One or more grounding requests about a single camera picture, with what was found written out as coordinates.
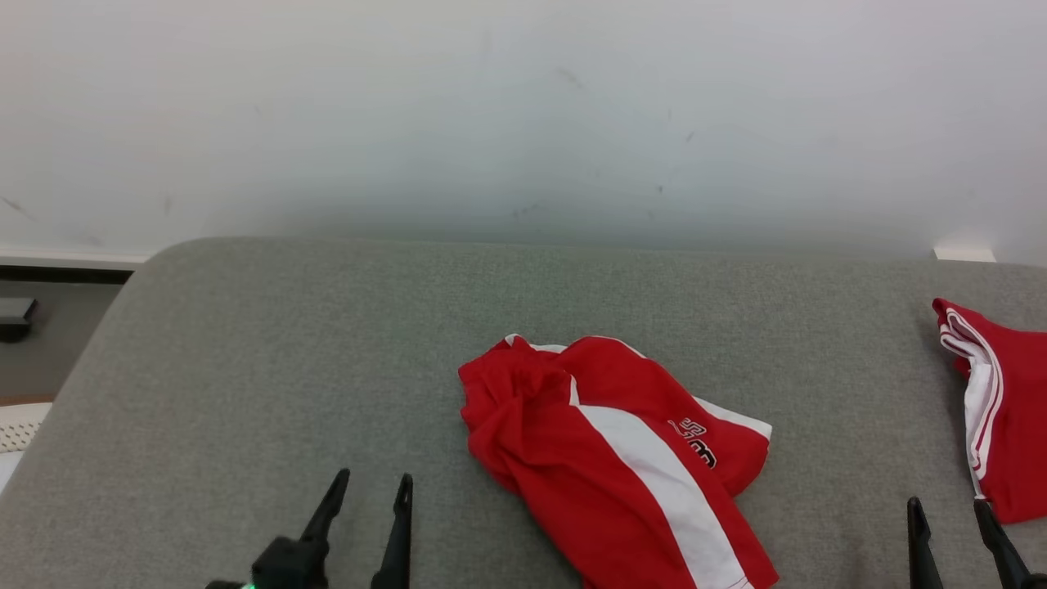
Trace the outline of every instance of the folded clothing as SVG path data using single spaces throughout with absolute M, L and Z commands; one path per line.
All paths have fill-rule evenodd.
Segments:
M 965 450 L 975 493 L 1001 523 L 1047 516 L 1047 334 L 934 301 L 942 346 L 967 378 Z
M 509 336 L 464 365 L 469 451 L 596 589 L 762 589 L 778 574 L 732 500 L 771 427 L 698 402 L 610 338 Z

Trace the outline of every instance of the white stripe trim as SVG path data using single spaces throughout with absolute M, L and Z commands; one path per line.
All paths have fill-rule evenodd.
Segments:
M 572 407 L 578 407 L 578 381 L 575 381 L 575 377 L 571 376 L 571 399 L 567 401 L 567 405 Z
M 636 415 L 608 407 L 578 409 L 662 508 L 694 585 L 730 589 L 744 581 L 716 514 L 672 449 Z
M 694 395 L 691 395 L 691 399 L 693 399 L 698 404 L 698 406 L 701 407 L 701 409 L 708 411 L 709 414 L 712 415 L 713 417 L 717 420 L 722 420 L 723 422 L 730 422 L 732 424 L 737 424 L 738 426 L 749 428 L 750 430 L 756 432 L 757 434 L 760 434 L 761 436 L 767 438 L 767 440 L 771 439 L 771 431 L 773 430 L 771 424 L 765 424 L 763 422 L 760 422 L 759 420 L 753 420 L 752 417 L 747 417 L 740 413 L 735 413 L 730 409 L 723 409 L 722 407 L 713 405 L 705 400 L 699 400 Z
M 952 333 L 941 337 L 941 345 L 952 350 L 957 356 L 966 357 L 981 364 L 988 364 L 985 352 L 977 344 L 961 340 L 953 336 Z
M 507 344 L 512 346 L 513 342 L 515 342 L 517 338 L 522 338 L 522 336 L 520 336 L 519 334 L 510 334 L 509 336 L 506 336 L 504 340 L 506 341 Z M 545 344 L 544 346 L 535 346 L 531 342 L 528 342 L 527 345 L 531 346 L 531 349 L 538 350 L 539 353 L 553 353 L 556 355 L 567 349 L 566 346 L 561 346 L 559 344 Z
M 964 393 L 965 407 L 981 406 L 982 404 L 978 403 L 981 401 L 981 398 L 985 394 L 989 395 L 988 404 L 979 416 L 978 428 L 975 430 L 974 435 L 971 436 L 972 439 L 967 455 L 975 476 L 978 477 L 978 480 L 981 480 L 985 478 L 985 471 L 988 468 L 988 452 L 993 444 L 993 425 L 996 422 L 997 413 L 1000 411 L 1000 406 L 1003 405 L 1003 370 L 1000 368 L 1000 361 L 996 358 L 993 347 L 978 334 L 977 330 L 963 319 L 963 316 L 957 313 L 956 310 L 949 308 L 945 310 L 945 318 L 954 339 L 960 338 L 973 341 L 972 343 L 977 343 L 981 348 L 973 356 L 968 356 L 967 354 L 963 356 L 967 356 L 968 361 L 975 360 L 979 364 L 987 364 L 992 367 L 988 383 L 985 384 L 982 382 L 982 379 L 974 378 L 976 367 L 972 364 L 972 379 L 967 381 L 967 390 Z M 942 337 L 942 343 L 944 343 L 945 338 L 945 336 Z M 953 341 L 951 344 L 957 348 L 967 349 L 966 346 L 963 346 L 958 341 Z

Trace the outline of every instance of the white wall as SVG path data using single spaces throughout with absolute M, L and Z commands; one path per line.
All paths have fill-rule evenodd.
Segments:
M 0 7 L 0 248 L 311 231 L 1047 263 L 1040 0 Z

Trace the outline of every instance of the gray cushion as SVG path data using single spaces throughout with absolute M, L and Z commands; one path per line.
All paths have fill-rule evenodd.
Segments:
M 203 587 L 296 535 L 340 467 L 333 587 L 366 587 L 400 474 L 415 587 L 577 588 L 466 451 L 458 367 L 498 339 L 619 338 L 775 427 L 738 504 L 780 587 L 907 587 L 918 495 L 946 588 L 998 587 L 971 507 L 964 382 L 931 300 L 1047 331 L 1047 271 L 467 244 L 216 239 L 160 253 L 95 334 L 0 497 L 0 583 Z M 1047 569 L 1047 521 L 1010 526 Z

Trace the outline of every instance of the floor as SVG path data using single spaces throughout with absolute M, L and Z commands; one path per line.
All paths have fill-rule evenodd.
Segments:
M 0 298 L 38 301 L 29 336 L 18 344 L 0 343 L 0 400 L 58 394 L 120 288 L 0 280 Z

